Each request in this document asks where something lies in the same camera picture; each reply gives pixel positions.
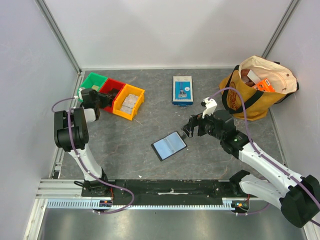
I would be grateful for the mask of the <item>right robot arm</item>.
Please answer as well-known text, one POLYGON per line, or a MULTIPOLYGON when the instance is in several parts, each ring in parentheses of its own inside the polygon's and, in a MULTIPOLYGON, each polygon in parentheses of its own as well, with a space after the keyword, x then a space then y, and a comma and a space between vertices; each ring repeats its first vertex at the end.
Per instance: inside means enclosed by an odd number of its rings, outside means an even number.
POLYGON ((223 150, 258 171, 261 180, 241 170, 230 178, 229 191, 235 197, 256 196, 280 209, 295 227, 302 228, 320 212, 320 183, 312 175, 306 177, 288 169, 270 157, 243 132, 236 129, 226 110, 191 115, 181 129, 188 137, 210 135, 220 141, 223 150))

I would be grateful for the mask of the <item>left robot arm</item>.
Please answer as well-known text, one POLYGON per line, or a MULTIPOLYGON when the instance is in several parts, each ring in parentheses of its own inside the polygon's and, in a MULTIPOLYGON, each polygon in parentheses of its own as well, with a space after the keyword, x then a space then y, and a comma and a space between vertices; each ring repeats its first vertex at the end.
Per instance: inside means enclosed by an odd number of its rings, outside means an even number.
POLYGON ((112 89, 101 93, 92 88, 81 88, 79 94, 68 100, 82 100, 79 107, 70 110, 55 111, 56 102, 51 111, 54 113, 54 142, 59 149, 69 153, 80 167, 84 180, 73 183, 82 188, 83 197, 106 197, 112 195, 113 189, 103 168, 96 162, 88 146, 88 123, 100 118, 100 110, 110 107, 118 94, 112 89))

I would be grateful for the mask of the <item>black card holder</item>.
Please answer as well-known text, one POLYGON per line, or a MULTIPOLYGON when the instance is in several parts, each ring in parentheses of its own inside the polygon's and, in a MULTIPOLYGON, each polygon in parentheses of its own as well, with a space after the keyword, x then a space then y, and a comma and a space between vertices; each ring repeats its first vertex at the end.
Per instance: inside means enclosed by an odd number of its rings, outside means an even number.
POLYGON ((152 143, 150 146, 155 152, 159 161, 162 162, 188 147, 185 142, 185 138, 185 134, 180 135, 178 131, 174 131, 152 143))

